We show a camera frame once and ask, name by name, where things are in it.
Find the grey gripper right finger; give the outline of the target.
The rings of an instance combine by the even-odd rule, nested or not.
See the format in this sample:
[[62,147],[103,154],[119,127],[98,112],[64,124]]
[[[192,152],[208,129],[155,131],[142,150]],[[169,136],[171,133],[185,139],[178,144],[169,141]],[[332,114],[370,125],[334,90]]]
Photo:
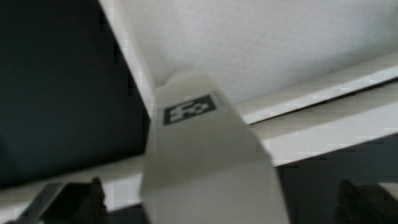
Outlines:
[[398,183],[341,181],[334,224],[398,224]]

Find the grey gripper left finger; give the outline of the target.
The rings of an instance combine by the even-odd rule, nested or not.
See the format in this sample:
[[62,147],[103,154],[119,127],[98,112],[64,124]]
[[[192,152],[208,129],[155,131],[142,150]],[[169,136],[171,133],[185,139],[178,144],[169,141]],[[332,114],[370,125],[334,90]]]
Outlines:
[[50,183],[12,224],[107,224],[99,178],[94,177],[89,182]]

